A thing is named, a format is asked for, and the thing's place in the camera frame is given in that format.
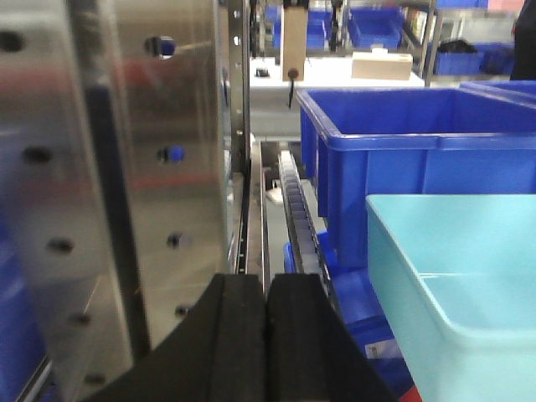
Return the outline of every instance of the red object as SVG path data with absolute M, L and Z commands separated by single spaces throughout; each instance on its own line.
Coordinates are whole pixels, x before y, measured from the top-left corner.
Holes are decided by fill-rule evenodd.
M 417 388 L 413 387 L 400 398 L 399 402 L 422 402 L 422 399 Z

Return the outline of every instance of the stainless steel panel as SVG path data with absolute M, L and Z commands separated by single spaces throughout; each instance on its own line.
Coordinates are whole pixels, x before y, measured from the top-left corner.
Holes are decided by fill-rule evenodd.
M 131 365 L 111 234 L 65 2 L 0 8 L 0 34 L 20 44 L 0 52 L 1 206 L 73 400 Z
M 209 0 L 100 2 L 153 346 L 180 320 L 176 306 L 228 270 L 219 13 Z M 173 40 L 172 57 L 147 51 L 159 38 Z

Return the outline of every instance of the metal post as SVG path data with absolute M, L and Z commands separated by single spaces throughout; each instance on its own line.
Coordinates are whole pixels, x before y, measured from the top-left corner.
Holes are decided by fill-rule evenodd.
M 229 0 L 229 82 L 233 172 L 248 175 L 250 161 L 250 50 L 247 0 Z

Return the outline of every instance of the metal plate hole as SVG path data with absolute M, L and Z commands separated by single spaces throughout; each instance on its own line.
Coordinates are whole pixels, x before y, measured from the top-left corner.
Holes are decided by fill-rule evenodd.
M 24 49 L 23 37 L 16 32 L 0 31 L 0 50 L 7 53 L 17 53 Z

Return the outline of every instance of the metal rail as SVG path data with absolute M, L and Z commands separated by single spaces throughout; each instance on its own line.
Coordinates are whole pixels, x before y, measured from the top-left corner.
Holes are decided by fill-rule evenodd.
M 279 155 L 279 174 L 296 273 L 318 274 L 333 308 L 340 315 L 337 294 L 318 242 L 296 162 L 290 151 L 282 151 Z
M 266 294 L 270 286 L 270 262 L 265 204 L 265 174 L 262 167 L 260 142 L 251 138 L 250 143 L 251 168 L 245 273 L 257 275 Z

